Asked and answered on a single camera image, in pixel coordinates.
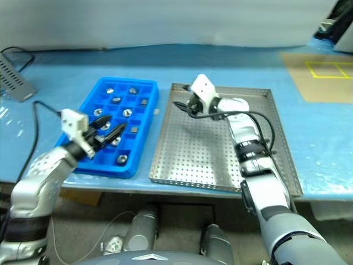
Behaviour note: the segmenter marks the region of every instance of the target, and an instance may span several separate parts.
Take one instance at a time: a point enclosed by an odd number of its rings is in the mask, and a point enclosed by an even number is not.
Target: wire
[[[238,110],[233,110],[233,111],[230,111],[230,112],[218,112],[218,113],[212,113],[212,114],[207,114],[207,115],[194,115],[193,113],[191,113],[191,109],[190,107],[186,106],[184,103],[182,102],[174,102],[174,104],[182,109],[182,110],[186,110],[186,112],[188,113],[188,115],[194,119],[204,119],[204,118],[212,118],[212,117],[221,117],[221,119],[224,119],[228,116],[231,116],[231,115],[236,115],[236,114],[245,114],[247,116],[249,116],[254,122],[255,122],[255,125],[257,126],[258,130],[259,130],[259,134],[260,134],[260,138],[261,140],[263,140],[265,142],[265,139],[264,139],[264,135],[263,135],[263,132],[262,132],[262,129],[261,129],[261,126],[258,122],[258,120],[254,117],[254,115],[252,114],[256,114],[256,115],[259,115],[261,117],[263,117],[266,122],[268,123],[268,125],[270,126],[270,129],[271,129],[271,143],[270,143],[270,147],[269,147],[269,150],[271,151],[274,144],[275,144],[275,138],[276,138],[276,134],[275,134],[275,129],[271,123],[271,121],[269,120],[269,118],[261,113],[261,112],[256,112],[256,111],[253,111],[253,110],[250,110],[250,111],[238,111]]]
[[[32,113],[33,113],[33,120],[34,120],[34,141],[32,143],[32,147],[31,147],[31,150],[28,154],[28,157],[27,157],[26,161],[24,162],[20,173],[18,174],[18,177],[16,179],[15,184],[17,184],[21,180],[23,173],[25,172],[26,168],[28,167],[28,164],[29,164],[30,160],[32,159],[33,153],[37,147],[38,138],[39,138],[39,120],[38,120],[38,113],[37,113],[37,109],[36,109],[37,104],[42,105],[43,107],[50,110],[51,112],[54,112],[58,116],[61,115],[60,112],[58,112],[57,110],[55,110],[54,108],[45,104],[42,101],[35,100],[32,102]],[[7,210],[6,216],[4,218],[4,222],[2,222],[1,227],[0,227],[0,242],[2,242],[4,240],[5,231],[6,231],[6,228],[8,225],[9,218],[10,218],[10,210]]]
[[[187,105],[185,105],[184,103],[182,103],[182,102],[174,102],[174,104],[175,104],[178,108],[180,108],[181,110],[186,111],[186,112],[188,113],[188,115],[189,115],[190,117],[194,118],[194,119],[204,119],[204,118],[211,118],[211,117],[215,117],[215,116],[220,116],[221,119],[224,119],[224,118],[226,118],[226,117],[228,117],[228,116],[230,116],[230,115],[246,114],[247,116],[249,116],[249,117],[254,121],[255,125],[257,126],[257,128],[258,128],[258,130],[259,130],[259,134],[260,134],[261,140],[262,140],[263,142],[265,142],[265,139],[264,139],[264,135],[263,135],[261,126],[260,126],[258,120],[254,117],[253,114],[256,114],[256,115],[259,115],[259,116],[263,117],[263,118],[266,120],[266,122],[269,124],[270,129],[271,129],[271,134],[272,134],[270,147],[268,147],[266,144],[265,144],[264,146],[265,146],[265,148],[267,149],[267,151],[268,151],[270,157],[272,158],[272,160],[273,160],[273,162],[274,162],[274,164],[275,164],[275,167],[277,168],[277,170],[278,170],[278,172],[279,172],[279,167],[278,167],[278,165],[277,165],[277,163],[276,163],[276,160],[274,159],[274,157],[273,157],[273,155],[272,155],[272,153],[273,153],[273,152],[272,152],[272,148],[273,148],[274,143],[275,143],[275,129],[274,129],[274,127],[273,127],[271,121],[269,120],[269,118],[267,118],[266,115],[264,115],[263,113],[255,112],[255,111],[252,111],[252,110],[251,110],[251,111],[248,111],[248,112],[242,112],[242,111],[236,111],[236,110],[235,110],[235,111],[230,111],[230,112],[219,112],[219,113],[212,113],[212,114],[207,114],[207,115],[195,115],[195,114],[191,113],[192,110],[190,109],[190,107],[187,106]],[[297,211],[297,208],[296,208],[296,206],[295,206],[295,204],[294,204],[294,200],[293,200],[292,194],[291,194],[291,192],[290,192],[290,190],[289,190],[289,187],[288,187],[288,185],[285,183],[285,181],[282,179],[281,174],[279,174],[279,175],[280,175],[281,182],[282,182],[283,186],[285,187],[285,189],[286,189],[286,191],[287,191],[287,194],[288,194],[288,197],[289,197],[289,200],[290,200],[290,204],[291,204],[292,211],[297,214],[298,211]]]
[[[26,161],[24,162],[23,164],[23,167],[17,177],[17,180],[16,180],[16,183],[18,183],[21,178],[22,178],[22,175],[23,173],[25,172],[32,156],[33,156],[33,153],[37,147],[37,143],[38,143],[38,138],[39,138],[39,120],[38,120],[38,113],[37,113],[37,108],[36,108],[36,105],[39,104],[39,105],[42,105],[43,107],[45,107],[47,110],[50,110],[51,112],[54,112],[56,115],[60,116],[61,113],[59,111],[57,111],[56,109],[52,108],[51,106],[45,104],[44,102],[42,101],[39,101],[39,100],[35,100],[32,102],[32,114],[33,114],[33,121],[34,121],[34,141],[33,141],[33,144],[32,144],[32,148],[29,152],[29,155],[26,159]]]
[[[20,51],[25,52],[25,53],[27,53],[28,55],[30,55],[30,59],[18,70],[18,72],[21,72],[23,69],[25,69],[25,68],[26,68],[27,66],[29,66],[31,63],[33,63],[34,60],[35,60],[34,54],[32,54],[30,51],[28,51],[28,50],[26,50],[26,49],[24,49],[24,48],[17,47],[17,46],[11,46],[11,47],[7,47],[7,48],[5,48],[5,49],[2,49],[2,50],[0,51],[0,54],[3,54],[3,56],[4,56],[7,60],[9,60],[9,61],[11,61],[11,60],[4,54],[4,52],[7,51],[7,50],[10,50],[10,49],[17,49],[17,50],[20,50]]]
[[[94,244],[94,246],[91,248],[90,251],[88,251],[87,254],[85,254],[82,258],[78,259],[77,261],[75,262],[72,262],[72,263],[67,263],[63,260],[63,258],[59,255],[58,251],[57,251],[57,247],[56,247],[56,241],[55,241],[55,229],[54,229],[54,220],[53,220],[53,217],[51,217],[51,228],[52,228],[52,232],[53,232],[53,242],[54,242],[54,251],[55,251],[55,254],[57,256],[57,258],[59,259],[59,261],[64,264],[64,265],[72,265],[72,264],[75,264],[77,262],[80,262],[82,261],[83,259],[87,258],[93,251],[94,249],[97,247],[97,245],[99,244],[100,240],[103,238],[105,232],[108,230],[108,228],[111,226],[111,224],[116,220],[118,219],[119,217],[123,216],[124,214],[132,214],[133,216],[136,216],[136,214],[133,212],[133,211],[123,211],[119,214],[117,214],[109,223],[108,225],[105,227],[105,229],[103,230],[103,232],[100,234],[99,238],[97,239],[96,243]]]

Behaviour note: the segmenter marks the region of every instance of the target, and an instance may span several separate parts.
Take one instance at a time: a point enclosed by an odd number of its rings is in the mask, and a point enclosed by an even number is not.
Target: black cable
[[[42,101],[39,101],[39,100],[35,100],[32,102],[32,114],[33,114],[33,120],[34,120],[34,141],[33,141],[33,144],[32,144],[32,147],[31,147],[31,150],[28,154],[28,157],[26,159],[26,161],[24,162],[23,164],[23,167],[16,179],[16,183],[17,184],[21,178],[22,178],[22,175],[23,173],[25,172],[32,156],[33,156],[33,153],[37,147],[37,143],[38,143],[38,138],[39,138],[39,120],[38,120],[38,113],[37,113],[37,104],[39,105],[42,105],[43,107],[45,107],[46,109],[50,110],[51,112],[54,112],[56,115],[58,116],[61,116],[61,113],[58,112],[56,109],[52,108],[51,106],[45,104],[44,102]],[[7,210],[7,213],[6,213],[6,216],[4,218],[4,222],[2,222],[1,224],[1,228],[0,228],[0,242],[2,242],[4,240],[4,237],[5,237],[5,231],[6,231],[6,228],[7,228],[7,224],[8,224],[8,220],[10,218],[10,210],[8,209]]]
[[[32,148],[29,152],[29,155],[26,159],[26,161],[24,162],[23,164],[23,167],[17,177],[17,180],[16,180],[16,183],[18,183],[21,178],[22,178],[22,175],[23,173],[25,172],[31,158],[32,158],[32,155],[37,147],[37,143],[38,143],[38,138],[39,138],[39,120],[38,120],[38,113],[37,113],[37,108],[36,108],[36,105],[39,104],[39,105],[42,105],[43,107],[45,107],[46,109],[50,110],[51,112],[54,112],[56,115],[58,116],[61,116],[61,113],[58,112],[56,109],[52,108],[51,106],[45,104],[44,102],[42,101],[39,101],[39,100],[35,100],[32,102],[32,114],[33,114],[33,121],[34,121],[34,141],[33,141],[33,144],[32,144]]]
[[[0,51],[0,54],[3,54],[3,56],[4,56],[7,60],[11,61],[11,60],[4,54],[5,51],[10,50],[10,49],[17,49],[17,50],[20,50],[20,51],[25,52],[25,53],[27,53],[28,55],[30,55],[30,59],[18,70],[18,72],[21,72],[23,69],[25,69],[27,66],[29,66],[31,63],[34,62],[34,59],[35,59],[34,54],[32,54],[30,51],[28,51],[28,50],[26,50],[26,49],[23,49],[23,48],[20,48],[20,47],[16,47],[16,46],[11,46],[11,47],[7,47],[7,48],[5,48],[5,49],[2,49],[2,50]]]
[[[207,114],[207,115],[194,115],[193,113],[191,113],[192,110],[188,106],[186,106],[184,103],[182,103],[182,102],[174,102],[174,104],[178,108],[182,109],[183,111],[186,111],[187,114],[190,117],[194,118],[194,119],[204,119],[204,118],[211,118],[211,117],[215,117],[215,116],[220,116],[221,119],[224,119],[224,118],[226,118],[226,117],[228,117],[230,115],[246,114],[247,116],[249,116],[253,120],[253,122],[257,126],[257,128],[259,130],[260,138],[265,143],[265,139],[264,139],[264,135],[263,135],[261,126],[260,126],[258,120],[254,117],[253,114],[256,114],[256,115],[259,115],[259,116],[263,117],[266,120],[266,122],[269,124],[270,129],[271,129],[271,134],[272,134],[270,147],[268,147],[267,144],[264,144],[264,146],[267,149],[268,153],[270,154],[270,157],[272,158],[272,160],[273,160],[273,162],[275,164],[275,167],[279,171],[279,168],[278,168],[278,165],[276,163],[276,160],[274,159],[274,157],[272,155],[272,148],[273,148],[273,145],[275,143],[275,129],[274,129],[271,121],[269,120],[269,118],[267,118],[266,115],[264,115],[263,113],[255,112],[255,111],[252,111],[252,110],[248,111],[248,112],[234,110],[234,111],[229,111],[229,112],[219,112],[219,113],[212,113],[212,114]],[[285,188],[287,190],[287,193],[288,193],[288,196],[289,196],[289,199],[290,199],[290,204],[291,204],[292,211],[297,214],[298,211],[297,211],[297,208],[296,208],[296,206],[294,204],[294,200],[293,200],[292,194],[291,194],[291,192],[289,190],[289,187],[288,187],[288,185],[285,183],[285,181],[282,178],[281,178],[281,180],[282,180],[282,184],[285,186]]]
[[[186,110],[186,112],[188,113],[188,115],[194,119],[204,119],[204,118],[211,118],[211,117],[215,117],[215,116],[220,116],[221,119],[224,119],[228,116],[231,116],[231,115],[236,115],[236,114],[245,114],[245,115],[248,115],[254,122],[255,122],[255,125],[257,126],[258,130],[259,130],[259,134],[260,134],[260,138],[261,140],[265,141],[264,139],[264,135],[263,135],[263,132],[262,132],[262,129],[261,129],[261,126],[258,122],[258,120],[254,117],[254,115],[252,114],[256,114],[256,115],[259,115],[261,117],[263,117],[266,122],[268,123],[268,125],[270,126],[270,129],[271,129],[271,143],[270,143],[270,147],[269,147],[269,150],[271,151],[273,146],[274,146],[274,143],[275,143],[275,128],[273,127],[271,121],[269,120],[269,118],[267,118],[266,115],[264,115],[263,113],[261,112],[255,112],[253,110],[250,110],[250,111],[237,111],[237,110],[234,110],[234,111],[230,111],[230,112],[218,112],[218,113],[212,113],[212,114],[207,114],[207,115],[194,115],[192,112],[192,110],[187,107],[184,103],[181,103],[181,102],[174,102],[174,104],[178,107],[178,108],[183,108]]]

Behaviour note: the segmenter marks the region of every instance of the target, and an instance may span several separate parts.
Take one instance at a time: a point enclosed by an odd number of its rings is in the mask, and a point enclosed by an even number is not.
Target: blue plastic tray
[[[129,92],[130,88],[136,89],[137,94],[131,94]],[[116,97],[121,98],[119,103],[112,101]],[[144,99],[147,100],[145,107],[141,104]],[[132,177],[137,171],[157,100],[158,87],[155,81],[101,78],[79,110],[89,115],[89,122],[98,118],[94,115],[96,109],[102,109],[101,115],[112,115],[110,127],[107,130],[99,130],[98,135],[107,134],[120,123],[127,122],[127,127],[117,146],[108,145],[105,149],[97,152],[93,159],[84,158],[78,163],[75,172],[117,178]],[[125,109],[132,110],[132,114],[128,118],[122,114]],[[132,127],[138,129],[137,133],[131,132]],[[63,134],[56,145],[67,142],[68,138]],[[128,155],[128,160],[124,166],[119,166],[116,163],[116,159],[120,155]]]

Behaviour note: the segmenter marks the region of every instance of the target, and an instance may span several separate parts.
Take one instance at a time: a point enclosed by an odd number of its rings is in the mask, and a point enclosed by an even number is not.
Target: metal bolt
[[[124,111],[122,112],[122,115],[126,118],[130,117],[132,114],[132,110],[131,109],[124,109]]]
[[[136,94],[137,94],[137,89],[136,89],[135,87],[131,87],[131,88],[129,89],[129,93],[130,93],[130,94],[133,94],[133,95],[136,95]]]
[[[116,98],[112,98],[111,100],[113,103],[119,104],[121,102],[121,98],[116,97]]]
[[[138,127],[131,127],[131,130],[130,130],[131,133],[136,134],[137,131],[138,131]]]
[[[112,88],[107,88],[106,89],[106,93],[107,94],[112,94],[112,92],[114,92],[114,89],[112,89]]]
[[[102,130],[107,130],[110,127],[110,122],[108,121],[106,124],[103,125],[103,127],[101,127]]]
[[[119,165],[124,165],[127,162],[127,158],[128,158],[127,155],[120,155],[120,156],[117,157],[116,163],[119,164]]]
[[[117,146],[120,143],[120,141],[121,141],[121,137],[119,136],[111,142],[111,145]]]
[[[146,99],[143,99],[143,100],[141,100],[141,106],[142,107],[145,107],[145,106],[147,106],[147,100]]]
[[[95,109],[93,112],[94,116],[99,116],[103,110],[102,109]]]

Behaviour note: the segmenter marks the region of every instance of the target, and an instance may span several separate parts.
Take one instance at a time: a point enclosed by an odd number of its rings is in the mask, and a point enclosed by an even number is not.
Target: cardboard sheet
[[[353,56],[282,54],[307,102],[353,103]]]
[[[97,206],[102,192],[92,190],[67,189],[63,188],[60,191],[60,197],[72,200],[76,203],[81,203],[89,206]]]

